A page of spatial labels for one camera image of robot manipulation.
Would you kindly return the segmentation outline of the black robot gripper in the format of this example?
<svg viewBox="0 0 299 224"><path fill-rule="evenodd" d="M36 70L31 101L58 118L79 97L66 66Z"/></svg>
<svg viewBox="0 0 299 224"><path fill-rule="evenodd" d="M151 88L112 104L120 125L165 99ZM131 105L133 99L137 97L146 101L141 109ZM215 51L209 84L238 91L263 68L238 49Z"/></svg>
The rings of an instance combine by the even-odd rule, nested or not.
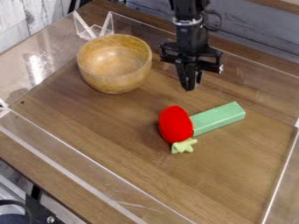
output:
<svg viewBox="0 0 299 224"><path fill-rule="evenodd" d="M179 80L186 91L193 91L195 86L202 83L202 70L218 74L223 72L223 52L209 45L203 47L203 52L198 52L195 55L182 53L175 42L162 43L159 47L162 61L175 63Z"/></svg>

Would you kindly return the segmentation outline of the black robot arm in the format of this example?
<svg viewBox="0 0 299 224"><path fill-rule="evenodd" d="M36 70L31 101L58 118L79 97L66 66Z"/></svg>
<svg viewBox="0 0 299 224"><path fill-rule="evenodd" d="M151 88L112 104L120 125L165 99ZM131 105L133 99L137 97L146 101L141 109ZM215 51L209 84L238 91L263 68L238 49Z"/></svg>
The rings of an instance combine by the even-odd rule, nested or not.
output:
<svg viewBox="0 0 299 224"><path fill-rule="evenodd" d="M175 64L177 73L186 91L193 91L202 83L202 72L223 72L223 52L209 43L205 16L218 12L207 11L210 0L169 0L174 11L173 23L177 27L177 41L159 45L162 61Z"/></svg>

